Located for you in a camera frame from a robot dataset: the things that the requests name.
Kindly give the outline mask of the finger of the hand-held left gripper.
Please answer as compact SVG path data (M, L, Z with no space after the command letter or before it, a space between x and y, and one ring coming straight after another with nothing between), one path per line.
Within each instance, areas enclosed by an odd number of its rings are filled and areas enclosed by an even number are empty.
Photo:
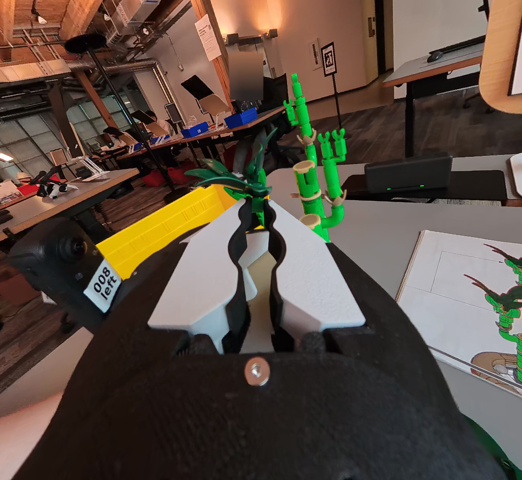
M255 230L246 234L247 249L239 258L239 265L243 270L248 268L269 251L270 235L269 230Z

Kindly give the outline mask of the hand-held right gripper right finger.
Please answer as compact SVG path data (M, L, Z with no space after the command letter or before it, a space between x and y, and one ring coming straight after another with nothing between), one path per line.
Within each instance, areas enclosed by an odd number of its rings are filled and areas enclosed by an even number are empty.
M271 273L272 346L293 352L308 333L366 324L330 243L315 232L318 214L301 220L265 200L265 227L270 232L269 252L276 265Z

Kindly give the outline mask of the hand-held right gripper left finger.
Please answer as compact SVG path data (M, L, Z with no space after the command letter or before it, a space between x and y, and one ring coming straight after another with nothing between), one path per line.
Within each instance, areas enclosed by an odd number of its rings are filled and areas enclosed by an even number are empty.
M252 201L242 199L195 233L159 300L148 327L208 334L219 353L239 353L251 325L247 251Z

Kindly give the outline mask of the leafy green lego branch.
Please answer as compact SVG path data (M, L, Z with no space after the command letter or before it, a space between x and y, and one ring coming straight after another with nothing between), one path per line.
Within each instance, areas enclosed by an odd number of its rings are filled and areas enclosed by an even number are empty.
M196 182L196 186L223 185L229 189L229 194L236 200L251 197L252 213L258 216L260 224L265 227L265 200L272 190L267 186L267 175L263 167L265 151L276 132L277 128L272 127L265 142L253 148L251 162L247 165L243 176L234 175L226 165L213 158L203 158L204 168L189 170L185 175L200 178L202 181Z

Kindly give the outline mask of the lego bamboo plant model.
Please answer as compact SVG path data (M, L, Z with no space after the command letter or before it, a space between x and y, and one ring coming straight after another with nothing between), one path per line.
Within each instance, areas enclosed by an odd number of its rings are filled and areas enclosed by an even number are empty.
M346 129L318 133L311 125L298 73L291 78L295 100L285 101L284 105L290 123L300 128L298 139L306 154L305 161L293 167L304 208L300 222L329 243L330 229L346 216L348 191L342 189L338 171L338 163L347 157Z

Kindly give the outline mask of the yellow plastic bin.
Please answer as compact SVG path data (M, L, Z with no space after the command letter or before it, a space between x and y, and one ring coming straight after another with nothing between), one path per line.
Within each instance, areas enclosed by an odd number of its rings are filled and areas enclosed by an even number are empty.
M98 248L128 278L150 256L186 232L213 222L236 203L220 185L199 187L100 242Z

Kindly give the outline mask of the black and white tool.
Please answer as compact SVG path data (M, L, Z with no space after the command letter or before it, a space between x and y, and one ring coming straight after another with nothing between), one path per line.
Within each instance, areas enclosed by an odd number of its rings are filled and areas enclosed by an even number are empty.
M33 177L30 184L37 185L37 196L57 199L61 194L66 194L69 190L79 190L78 186L62 181L61 178L54 178L56 175L64 176L61 165L52 167L49 172L41 171Z

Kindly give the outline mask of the grey work desk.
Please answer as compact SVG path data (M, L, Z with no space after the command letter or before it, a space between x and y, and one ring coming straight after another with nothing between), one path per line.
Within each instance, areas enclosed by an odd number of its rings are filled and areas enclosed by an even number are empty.
M18 234L52 216L76 216L89 233L102 234L102 223L89 211L105 201L126 181L138 176L138 168L114 170L107 178L90 182L80 181L76 190L62 194L57 199L32 196L22 203L9 205L12 220L2 224L0 239L16 238Z

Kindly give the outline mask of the long wooden-edged desk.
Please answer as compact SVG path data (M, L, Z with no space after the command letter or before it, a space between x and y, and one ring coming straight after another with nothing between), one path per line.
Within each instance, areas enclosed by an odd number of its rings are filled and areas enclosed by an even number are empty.
M220 156L218 151L218 144L239 140L244 135L250 135L250 134L253 135L260 128L263 128L267 123L271 123L274 119L276 119L279 115L282 115L284 113L285 113L285 106L279 106L270 111L261 113L252 121L247 124L242 124L236 128L223 128L219 130L210 129L205 133L202 133L196 137L190 137L190 138L171 137L170 139L166 139L161 142L160 144L152 146L151 151L174 147L177 144L186 144L191 148L194 153L193 143L196 142L199 143L196 148L200 148L203 153L209 154L212 158L218 158Z

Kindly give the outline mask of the black box device green light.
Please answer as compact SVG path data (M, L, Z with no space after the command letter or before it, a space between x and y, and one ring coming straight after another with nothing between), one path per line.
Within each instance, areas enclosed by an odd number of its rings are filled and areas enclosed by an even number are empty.
M371 194L448 187L454 157L438 152L405 159L367 163L365 176Z

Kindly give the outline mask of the black monitor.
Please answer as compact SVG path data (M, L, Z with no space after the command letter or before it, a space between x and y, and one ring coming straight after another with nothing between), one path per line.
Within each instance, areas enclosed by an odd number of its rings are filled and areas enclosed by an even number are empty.
M263 99L258 111L265 113L284 106L286 100L289 100L287 73L275 78L263 77Z

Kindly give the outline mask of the black tablet board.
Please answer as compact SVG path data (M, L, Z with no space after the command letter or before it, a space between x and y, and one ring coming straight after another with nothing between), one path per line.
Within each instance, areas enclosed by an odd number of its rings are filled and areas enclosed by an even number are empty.
M181 86L186 89L196 100L203 100L214 94L214 91L198 76L193 75L188 80L181 82Z

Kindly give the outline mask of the tag sign on black stand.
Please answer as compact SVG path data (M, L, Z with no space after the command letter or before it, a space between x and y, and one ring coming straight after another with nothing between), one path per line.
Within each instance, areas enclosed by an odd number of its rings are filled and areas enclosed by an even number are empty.
M325 77L330 77L334 87L334 99L337 105L337 116L338 116L338 129L343 128L343 119L339 104L339 91L337 89L337 53L335 53L335 43L330 42L329 44L322 47L322 61L323 61L323 71Z

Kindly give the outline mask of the black computer keyboard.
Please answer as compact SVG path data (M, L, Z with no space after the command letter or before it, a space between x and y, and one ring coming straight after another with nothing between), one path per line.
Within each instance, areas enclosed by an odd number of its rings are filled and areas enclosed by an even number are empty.
M473 39L461 42L458 44L438 48L435 51L432 51L430 54L433 56L433 54L437 54L439 52L440 53L449 53L449 52L454 52L454 51L461 51L461 49L473 47L473 45L477 45L477 44L483 44L485 42L486 42L486 34L481 35L481 37L477 37L477 38L473 38Z

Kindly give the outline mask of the printed instruction sheet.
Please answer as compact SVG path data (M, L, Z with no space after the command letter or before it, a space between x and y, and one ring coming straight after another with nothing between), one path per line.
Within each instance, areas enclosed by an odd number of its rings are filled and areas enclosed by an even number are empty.
M516 96L522 94L522 23L519 26L519 37L515 47L514 66L511 73L511 81L509 87L509 96Z

